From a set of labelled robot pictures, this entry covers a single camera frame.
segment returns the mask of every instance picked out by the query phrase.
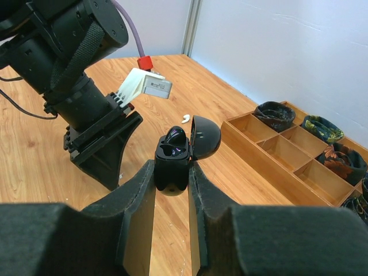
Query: wooden table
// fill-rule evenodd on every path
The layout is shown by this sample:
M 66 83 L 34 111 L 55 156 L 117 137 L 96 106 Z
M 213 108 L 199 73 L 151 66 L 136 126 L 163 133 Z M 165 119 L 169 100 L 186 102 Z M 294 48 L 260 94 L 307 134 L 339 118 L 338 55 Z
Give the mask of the wooden table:
M 122 160 L 121 184 L 154 158 L 156 144 L 184 114 L 221 123 L 256 107 L 208 70 L 184 55 L 153 57 L 155 71 L 173 82 L 169 100 L 140 95 L 133 101 L 144 121 L 128 142 Z M 135 58 L 102 60 L 87 70 L 99 89 L 117 91 Z M 16 76 L 10 68 L 2 77 Z M 43 99 L 24 81 L 0 83 L 0 88 L 26 110 L 43 113 Z M 101 184 L 79 171 L 63 150 L 66 122 L 38 120 L 17 111 L 0 97 L 1 202 L 65 202 L 81 210 L 107 195 Z M 190 123 L 181 125 L 187 134 Z M 244 163 L 225 144 L 200 161 L 207 177 L 241 204 L 288 205 L 290 202 Z M 191 275 L 188 196 L 157 193 L 150 275 Z

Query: black cable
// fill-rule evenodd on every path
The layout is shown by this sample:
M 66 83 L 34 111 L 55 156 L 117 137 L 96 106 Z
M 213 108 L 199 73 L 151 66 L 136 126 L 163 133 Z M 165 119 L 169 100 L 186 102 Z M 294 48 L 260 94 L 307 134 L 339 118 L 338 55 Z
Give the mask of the black cable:
M 23 78 L 21 76 L 18 76 L 16 78 L 13 78 L 13 79 L 4 79 L 0 76 L 0 81 L 3 81 L 3 82 L 16 82 L 16 81 L 21 81 L 23 80 Z
M 4 98 L 6 98 L 12 105 L 14 105 L 16 107 L 16 109 L 18 109 L 20 112 L 23 112 L 26 115 L 29 115 L 31 117 L 34 118 L 38 118 L 38 119 L 42 119 L 42 120 L 54 120 L 58 117 L 58 115 L 54 116 L 54 117 L 43 117 L 43 116 L 39 116 L 39 115 L 35 115 L 31 112 L 28 112 L 26 110 L 24 110 L 23 108 L 21 108 L 16 102 L 14 102 L 8 95 L 5 94 L 4 91 L 2 91 L 0 89 L 0 94 L 4 96 Z

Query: textured strap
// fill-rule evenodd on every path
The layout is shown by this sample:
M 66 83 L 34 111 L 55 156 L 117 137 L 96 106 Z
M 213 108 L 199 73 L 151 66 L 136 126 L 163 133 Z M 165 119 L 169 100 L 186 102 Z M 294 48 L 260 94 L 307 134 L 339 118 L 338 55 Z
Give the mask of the textured strap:
M 65 68 L 60 59 L 56 60 L 51 74 L 52 90 L 67 91 L 72 88 L 76 80 L 91 62 L 104 36 L 104 30 L 98 23 L 93 21 L 85 38 L 73 54 L 68 66 Z

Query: wooden tray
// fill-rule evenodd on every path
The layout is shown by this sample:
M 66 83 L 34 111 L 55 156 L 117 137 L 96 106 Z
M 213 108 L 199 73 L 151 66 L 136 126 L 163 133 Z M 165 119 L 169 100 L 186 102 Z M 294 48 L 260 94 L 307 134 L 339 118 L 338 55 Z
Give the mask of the wooden tray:
M 361 183 L 353 187 L 316 160 L 327 144 L 301 127 L 307 113 L 282 104 L 296 113 L 289 129 L 277 133 L 249 112 L 224 121 L 223 142 L 295 205 L 341 206 L 362 194 Z M 368 150 L 348 137 L 338 143 L 368 161 Z

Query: white wall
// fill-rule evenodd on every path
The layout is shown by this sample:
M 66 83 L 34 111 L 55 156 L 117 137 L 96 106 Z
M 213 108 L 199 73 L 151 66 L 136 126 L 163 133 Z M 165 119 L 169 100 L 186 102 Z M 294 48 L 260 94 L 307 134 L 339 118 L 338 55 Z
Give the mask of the white wall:
M 136 25 L 146 55 L 181 53 L 190 0 L 118 1 Z M 109 58 L 127 56 L 138 56 L 130 29 L 129 43 L 110 55 Z
M 288 100 L 368 147 L 368 1 L 203 0 L 192 58 L 255 102 Z

